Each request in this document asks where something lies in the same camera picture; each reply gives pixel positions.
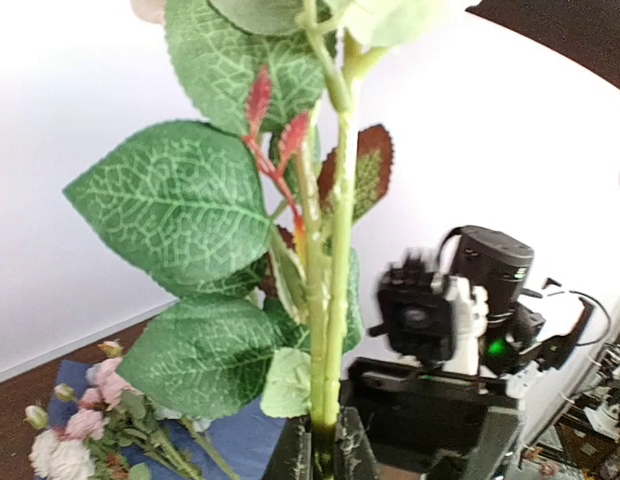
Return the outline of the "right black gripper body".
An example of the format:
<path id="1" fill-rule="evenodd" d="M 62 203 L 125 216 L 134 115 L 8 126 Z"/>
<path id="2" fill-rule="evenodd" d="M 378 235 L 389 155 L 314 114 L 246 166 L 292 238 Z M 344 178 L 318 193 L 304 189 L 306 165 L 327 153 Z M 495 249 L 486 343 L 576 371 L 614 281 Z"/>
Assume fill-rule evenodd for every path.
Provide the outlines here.
<path id="1" fill-rule="evenodd" d="M 381 463 L 428 479 L 504 479 L 523 426 L 507 383 L 359 357 L 343 401 Z"/>

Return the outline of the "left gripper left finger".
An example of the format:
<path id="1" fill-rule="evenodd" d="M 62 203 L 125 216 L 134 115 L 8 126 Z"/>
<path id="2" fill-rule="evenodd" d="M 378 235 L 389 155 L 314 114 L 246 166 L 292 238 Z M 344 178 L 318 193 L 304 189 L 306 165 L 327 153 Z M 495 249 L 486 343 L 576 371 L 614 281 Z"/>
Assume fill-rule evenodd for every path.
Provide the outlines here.
<path id="1" fill-rule="evenodd" d="M 312 478 L 312 433 L 308 417 L 288 419 L 272 456 L 274 480 Z"/>

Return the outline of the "light blue flower stem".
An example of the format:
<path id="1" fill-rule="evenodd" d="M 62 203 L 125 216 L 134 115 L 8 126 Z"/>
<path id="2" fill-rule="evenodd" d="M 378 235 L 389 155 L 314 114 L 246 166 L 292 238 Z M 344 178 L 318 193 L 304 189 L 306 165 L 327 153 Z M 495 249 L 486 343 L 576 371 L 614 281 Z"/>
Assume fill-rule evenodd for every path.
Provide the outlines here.
<path id="1" fill-rule="evenodd" d="M 215 464 L 232 480 L 239 480 L 240 477 L 232 470 L 230 465 L 214 447 L 212 440 L 207 435 L 206 430 L 211 425 L 207 419 L 192 419 L 179 412 L 167 409 L 155 404 L 154 415 L 157 420 L 179 421 L 189 432 L 192 439 L 206 452 Z"/>

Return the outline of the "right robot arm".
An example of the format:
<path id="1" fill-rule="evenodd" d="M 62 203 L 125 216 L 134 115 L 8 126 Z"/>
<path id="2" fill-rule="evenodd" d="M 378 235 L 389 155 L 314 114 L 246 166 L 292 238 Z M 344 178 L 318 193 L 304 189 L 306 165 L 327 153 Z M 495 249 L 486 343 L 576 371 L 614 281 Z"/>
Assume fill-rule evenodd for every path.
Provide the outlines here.
<path id="1" fill-rule="evenodd" d="M 421 251 L 377 283 L 368 331 L 398 354 L 358 358 L 345 401 L 381 464 L 424 479 L 503 479 L 521 453 L 523 400 L 581 345 L 597 302 L 547 280 L 524 284 L 531 247 L 484 227 L 454 228 L 451 264 Z"/>

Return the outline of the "large pink peony stem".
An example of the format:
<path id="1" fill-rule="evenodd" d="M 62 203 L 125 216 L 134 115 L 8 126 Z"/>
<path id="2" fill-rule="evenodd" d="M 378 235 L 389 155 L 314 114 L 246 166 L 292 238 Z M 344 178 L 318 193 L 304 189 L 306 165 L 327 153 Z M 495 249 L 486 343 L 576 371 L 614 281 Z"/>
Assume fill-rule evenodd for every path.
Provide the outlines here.
<path id="1" fill-rule="evenodd" d="M 77 401 L 66 436 L 84 442 L 95 479 L 157 479 L 152 461 L 181 479 L 201 479 L 191 455 L 178 449 L 154 406 L 118 373 L 123 349 L 115 341 L 99 345 L 106 359 L 86 372 L 88 388 Z"/>

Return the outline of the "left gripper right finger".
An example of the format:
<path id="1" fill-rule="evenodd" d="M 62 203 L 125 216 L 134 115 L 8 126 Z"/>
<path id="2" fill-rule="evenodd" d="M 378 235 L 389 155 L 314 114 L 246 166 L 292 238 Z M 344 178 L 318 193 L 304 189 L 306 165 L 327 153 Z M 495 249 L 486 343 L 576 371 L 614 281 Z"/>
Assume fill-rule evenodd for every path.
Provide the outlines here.
<path id="1" fill-rule="evenodd" d="M 334 478 L 336 480 L 379 480 L 374 452 L 359 413 L 343 407 L 335 428 Z"/>

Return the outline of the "white rose stem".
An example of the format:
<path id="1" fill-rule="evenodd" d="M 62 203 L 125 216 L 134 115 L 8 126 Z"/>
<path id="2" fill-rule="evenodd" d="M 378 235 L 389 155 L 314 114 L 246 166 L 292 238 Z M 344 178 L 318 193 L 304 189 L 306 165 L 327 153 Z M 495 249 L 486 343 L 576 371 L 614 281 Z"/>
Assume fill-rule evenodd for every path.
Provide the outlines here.
<path id="1" fill-rule="evenodd" d="M 123 450 L 145 441 L 132 422 L 146 414 L 143 396 L 123 389 L 118 396 L 105 396 L 98 387 L 82 397 L 65 383 L 55 386 L 57 400 L 77 411 L 62 426 L 49 422 L 48 412 L 39 405 L 26 408 L 26 422 L 38 431 L 29 462 L 40 479 L 150 479 L 144 462 L 131 463 Z"/>

